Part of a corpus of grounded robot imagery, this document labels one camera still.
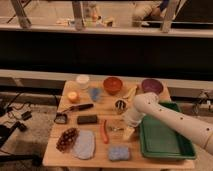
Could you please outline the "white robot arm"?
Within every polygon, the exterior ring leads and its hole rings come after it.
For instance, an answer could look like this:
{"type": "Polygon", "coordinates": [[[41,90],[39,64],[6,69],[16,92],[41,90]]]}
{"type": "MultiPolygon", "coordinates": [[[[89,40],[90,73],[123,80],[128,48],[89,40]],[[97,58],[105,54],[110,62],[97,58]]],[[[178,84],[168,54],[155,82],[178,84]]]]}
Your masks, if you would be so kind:
{"type": "Polygon", "coordinates": [[[136,95],[123,114],[124,122],[137,127],[145,115],[150,115],[213,155],[213,125],[163,107],[153,92],[136,95]]]}

